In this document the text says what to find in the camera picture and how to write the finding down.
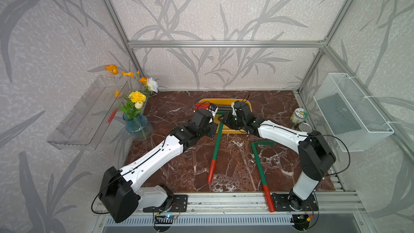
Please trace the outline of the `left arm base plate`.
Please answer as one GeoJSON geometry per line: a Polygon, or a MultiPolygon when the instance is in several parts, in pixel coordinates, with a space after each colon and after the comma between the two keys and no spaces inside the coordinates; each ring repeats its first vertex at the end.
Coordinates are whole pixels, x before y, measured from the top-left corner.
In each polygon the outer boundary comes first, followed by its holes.
{"type": "Polygon", "coordinates": [[[166,201],[160,207],[144,208],[144,213],[161,213],[161,212],[186,212],[188,206],[188,195],[174,195],[167,197],[166,201]]]}

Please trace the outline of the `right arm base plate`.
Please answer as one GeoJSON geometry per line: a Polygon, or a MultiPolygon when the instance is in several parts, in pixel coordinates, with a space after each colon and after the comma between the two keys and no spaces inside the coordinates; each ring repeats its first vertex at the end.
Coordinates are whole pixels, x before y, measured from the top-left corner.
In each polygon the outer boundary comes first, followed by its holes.
{"type": "Polygon", "coordinates": [[[293,192],[289,194],[273,193],[271,198],[276,211],[319,211],[314,194],[311,194],[306,200],[297,197],[293,192]]]}

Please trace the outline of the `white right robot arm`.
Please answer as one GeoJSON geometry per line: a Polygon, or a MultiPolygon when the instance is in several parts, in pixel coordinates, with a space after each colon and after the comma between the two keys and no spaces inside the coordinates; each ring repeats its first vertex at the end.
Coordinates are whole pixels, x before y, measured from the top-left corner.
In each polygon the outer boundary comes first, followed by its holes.
{"type": "Polygon", "coordinates": [[[320,132],[299,132],[256,117],[243,101],[235,101],[232,110],[221,115],[219,121],[230,129],[274,141],[298,154],[302,172],[287,198],[294,210],[306,204],[336,162],[335,154],[320,132]]]}

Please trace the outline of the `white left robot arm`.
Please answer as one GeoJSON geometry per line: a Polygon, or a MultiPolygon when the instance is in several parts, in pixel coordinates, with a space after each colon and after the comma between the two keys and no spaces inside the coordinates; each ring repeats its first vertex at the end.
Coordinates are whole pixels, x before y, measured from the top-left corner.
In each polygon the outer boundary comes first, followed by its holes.
{"type": "Polygon", "coordinates": [[[116,223],[129,218],[138,208],[161,207],[169,194],[163,187],[144,188],[143,184],[162,166],[195,146],[203,137],[213,138],[218,112],[215,104],[195,111],[186,125],[175,127],[147,154],[120,169],[110,167],[103,174],[99,193],[107,213],[116,223]]]}

